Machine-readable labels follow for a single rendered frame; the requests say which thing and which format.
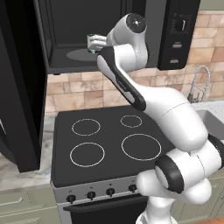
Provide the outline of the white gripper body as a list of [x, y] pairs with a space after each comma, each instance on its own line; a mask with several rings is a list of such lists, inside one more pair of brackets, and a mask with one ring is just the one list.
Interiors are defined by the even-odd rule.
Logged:
[[95, 36], [94, 50], [99, 52], [104, 46], [107, 45], [107, 38], [101, 35]]

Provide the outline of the white green cup of tea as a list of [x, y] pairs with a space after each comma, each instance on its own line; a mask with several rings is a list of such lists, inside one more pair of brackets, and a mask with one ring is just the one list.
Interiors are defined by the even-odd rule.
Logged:
[[90, 53], [97, 53], [94, 41], [95, 41], [95, 34], [88, 34], [87, 35], [87, 50]]

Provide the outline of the grey microwave turntable plate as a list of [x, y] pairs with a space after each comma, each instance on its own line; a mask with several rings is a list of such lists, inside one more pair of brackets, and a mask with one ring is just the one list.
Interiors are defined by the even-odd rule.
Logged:
[[70, 60], [78, 60], [78, 61], [96, 61], [97, 58], [97, 55], [95, 53], [89, 52], [87, 48], [68, 52], [66, 56]]

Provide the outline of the black microwave oven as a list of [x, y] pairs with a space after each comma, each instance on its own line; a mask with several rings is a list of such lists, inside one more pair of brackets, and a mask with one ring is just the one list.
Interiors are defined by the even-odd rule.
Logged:
[[[148, 68], [177, 70], [186, 66], [200, 0], [33, 0], [49, 74], [94, 72], [96, 61], [69, 59], [67, 53], [88, 49], [88, 34], [107, 35], [129, 13], [147, 24]], [[186, 21], [177, 31], [178, 20]]]

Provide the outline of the black microwave knob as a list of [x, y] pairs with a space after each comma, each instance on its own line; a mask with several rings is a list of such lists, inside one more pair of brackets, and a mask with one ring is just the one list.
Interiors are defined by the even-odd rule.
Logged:
[[178, 32], [183, 32], [186, 29], [186, 21], [184, 19], [180, 19], [175, 24], [175, 29]]

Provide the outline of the black microwave door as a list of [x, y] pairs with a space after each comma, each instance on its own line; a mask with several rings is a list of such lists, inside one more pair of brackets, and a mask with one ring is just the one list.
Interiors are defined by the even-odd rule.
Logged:
[[0, 0], [0, 153], [20, 172], [40, 168], [46, 66], [33, 0]]

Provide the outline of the black hob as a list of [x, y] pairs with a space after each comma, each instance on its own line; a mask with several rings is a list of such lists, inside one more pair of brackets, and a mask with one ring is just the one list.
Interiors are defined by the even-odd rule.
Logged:
[[52, 182], [62, 187], [135, 176], [173, 149], [156, 123], [131, 106], [60, 112]]

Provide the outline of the grey sink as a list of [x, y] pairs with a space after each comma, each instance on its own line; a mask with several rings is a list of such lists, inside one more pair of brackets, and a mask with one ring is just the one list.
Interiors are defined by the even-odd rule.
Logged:
[[197, 109], [196, 112], [206, 125], [208, 133], [220, 140], [224, 140], [224, 122], [207, 109]]

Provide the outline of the silver oven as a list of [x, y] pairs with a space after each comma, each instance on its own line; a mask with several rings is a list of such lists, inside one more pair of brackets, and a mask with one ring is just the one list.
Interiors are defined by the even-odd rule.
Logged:
[[[111, 200], [113, 198], [133, 194], [140, 194], [138, 190], [135, 190], [134, 192], [131, 192], [129, 190], [129, 186], [133, 184], [136, 184], [135, 176], [125, 178], [114, 178], [92, 183], [70, 185], [64, 187], [56, 187], [55, 185], [52, 185], [61, 224], [73, 224], [70, 212], [64, 211], [63, 210], [64, 207], [84, 204], [88, 202], [95, 202], [99, 200]], [[112, 196], [108, 196], [106, 194], [106, 191], [109, 188], [115, 189], [115, 193]], [[91, 191], [95, 192], [96, 195], [93, 199], [88, 199], [87, 193]], [[67, 202], [67, 196], [71, 194], [76, 196], [76, 201], [73, 204]]]

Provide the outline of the pale green drawer front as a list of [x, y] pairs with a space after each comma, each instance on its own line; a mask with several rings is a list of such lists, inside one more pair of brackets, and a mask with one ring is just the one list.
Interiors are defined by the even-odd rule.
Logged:
[[0, 206], [0, 214], [16, 211], [54, 207], [56, 205], [51, 187], [29, 188], [0, 192], [0, 203], [10, 202], [23, 198], [21, 203], [9, 206]]

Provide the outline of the black oven door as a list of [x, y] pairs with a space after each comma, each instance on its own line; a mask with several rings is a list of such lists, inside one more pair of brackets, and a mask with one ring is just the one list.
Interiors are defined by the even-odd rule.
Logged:
[[73, 224], [135, 224], [146, 203], [100, 209], [93, 212], [71, 213]]

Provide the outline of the pale green cupboard door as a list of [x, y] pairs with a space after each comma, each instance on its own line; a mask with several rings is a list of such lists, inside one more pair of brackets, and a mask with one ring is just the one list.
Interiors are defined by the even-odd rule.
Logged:
[[171, 210], [171, 216], [178, 224], [194, 224], [214, 218], [221, 207], [224, 197], [224, 170], [217, 171], [210, 179], [212, 195], [203, 205], [189, 205], [175, 201]]
[[56, 207], [0, 216], [0, 224], [61, 224]]

